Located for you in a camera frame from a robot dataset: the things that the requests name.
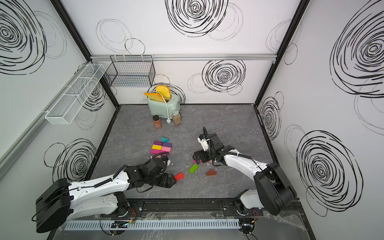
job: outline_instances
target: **spice jar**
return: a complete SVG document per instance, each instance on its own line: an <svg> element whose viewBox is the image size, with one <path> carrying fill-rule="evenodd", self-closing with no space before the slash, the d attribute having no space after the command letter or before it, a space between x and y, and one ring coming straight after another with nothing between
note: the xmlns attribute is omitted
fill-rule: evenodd
<svg viewBox="0 0 384 240"><path fill-rule="evenodd" d="M155 128L161 128L160 117L158 115L153 116L153 122L155 123Z"/></svg>
<svg viewBox="0 0 384 240"><path fill-rule="evenodd" d="M181 123L181 117L180 117L179 111L177 110L173 111L172 118L173 118L173 123L175 125L179 125Z"/></svg>

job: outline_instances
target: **bread slice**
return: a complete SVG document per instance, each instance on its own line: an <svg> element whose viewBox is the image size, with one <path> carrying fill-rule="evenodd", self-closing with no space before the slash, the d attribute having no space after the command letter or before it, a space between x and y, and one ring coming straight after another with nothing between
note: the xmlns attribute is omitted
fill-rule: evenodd
<svg viewBox="0 0 384 240"><path fill-rule="evenodd" d="M160 94L158 93L144 93L149 99L153 101L158 101L158 102L164 102L163 98L161 97Z"/></svg>
<svg viewBox="0 0 384 240"><path fill-rule="evenodd" d="M167 86L159 85L156 87L156 91L161 93L166 100L169 100L171 98L170 90Z"/></svg>

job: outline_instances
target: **purple block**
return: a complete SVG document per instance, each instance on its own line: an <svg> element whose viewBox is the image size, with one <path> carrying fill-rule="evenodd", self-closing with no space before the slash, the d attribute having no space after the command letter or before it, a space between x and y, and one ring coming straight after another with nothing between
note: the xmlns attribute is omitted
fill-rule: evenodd
<svg viewBox="0 0 384 240"><path fill-rule="evenodd" d="M163 145L163 142L162 142L162 141L154 141L154 142L153 142L153 145L159 145L159 146L162 146L162 145Z"/></svg>
<svg viewBox="0 0 384 240"><path fill-rule="evenodd" d="M172 143L170 142L163 142L163 147L172 147Z"/></svg>

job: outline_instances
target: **building block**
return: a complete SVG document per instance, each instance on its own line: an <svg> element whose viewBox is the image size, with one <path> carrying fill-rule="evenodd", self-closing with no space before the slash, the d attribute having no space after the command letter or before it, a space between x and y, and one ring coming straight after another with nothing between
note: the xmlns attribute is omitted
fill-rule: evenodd
<svg viewBox="0 0 384 240"><path fill-rule="evenodd" d="M172 147L172 143L170 143L170 142L164 142L162 146L163 146L163 147Z"/></svg>
<svg viewBox="0 0 384 240"><path fill-rule="evenodd" d="M170 147L164 147L164 146L162 146L162 147L161 147L161 150L162 150L162 151L170 152Z"/></svg>
<svg viewBox="0 0 384 240"><path fill-rule="evenodd" d="M176 179L176 181L179 181L180 179L182 179L182 178L184 178L184 174L181 172L181 173L179 173L179 174L176 174L175 175L175 179Z"/></svg>
<svg viewBox="0 0 384 240"><path fill-rule="evenodd" d="M163 142L161 142L161 141L154 141L154 142L153 142L153 145L159 145L159 146L162 146L162 145L163 145Z"/></svg>
<svg viewBox="0 0 384 240"><path fill-rule="evenodd" d="M158 154L160 153L160 150L157 150L157 149L152 149L151 150L151 154Z"/></svg>
<svg viewBox="0 0 384 240"><path fill-rule="evenodd" d="M152 149L161 150L161 148L162 146L155 145L155 144L152 145Z"/></svg>
<svg viewBox="0 0 384 240"><path fill-rule="evenodd" d="M168 138L165 138L165 137L161 137L161 141L163 141L163 142L169 142L169 139L168 139Z"/></svg>
<svg viewBox="0 0 384 240"><path fill-rule="evenodd" d="M199 166L195 163L195 164L189 169L189 172L190 172L191 174L193 174L198 168L199 168Z"/></svg>
<svg viewBox="0 0 384 240"><path fill-rule="evenodd" d="M207 173L207 176L213 176L213 175L216 175L217 173L215 171L213 171L212 169L210 169Z"/></svg>

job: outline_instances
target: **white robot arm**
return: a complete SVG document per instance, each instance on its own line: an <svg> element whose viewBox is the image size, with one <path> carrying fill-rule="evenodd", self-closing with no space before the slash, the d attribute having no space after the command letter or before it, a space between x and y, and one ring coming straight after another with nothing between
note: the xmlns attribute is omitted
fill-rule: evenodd
<svg viewBox="0 0 384 240"><path fill-rule="evenodd" d="M215 163L220 162L239 170L255 182L256 190L247 190L240 195L240 211L264 207L271 214L277 215L297 197L296 191L277 163L259 162L241 154L230 145L224 146L218 136L215 133L208 134L205 127L197 140L203 147L193 155L197 164L212 161L214 166L218 166Z"/></svg>
<svg viewBox="0 0 384 240"><path fill-rule="evenodd" d="M154 185L171 188L176 183L173 174L165 173L170 164L168 154L156 154L137 166L123 165L114 175L98 179L71 183L67 178L57 180L36 200L36 231L47 232L71 219L93 214L124 216L129 203L122 191L144 184L151 186L147 190Z"/></svg>

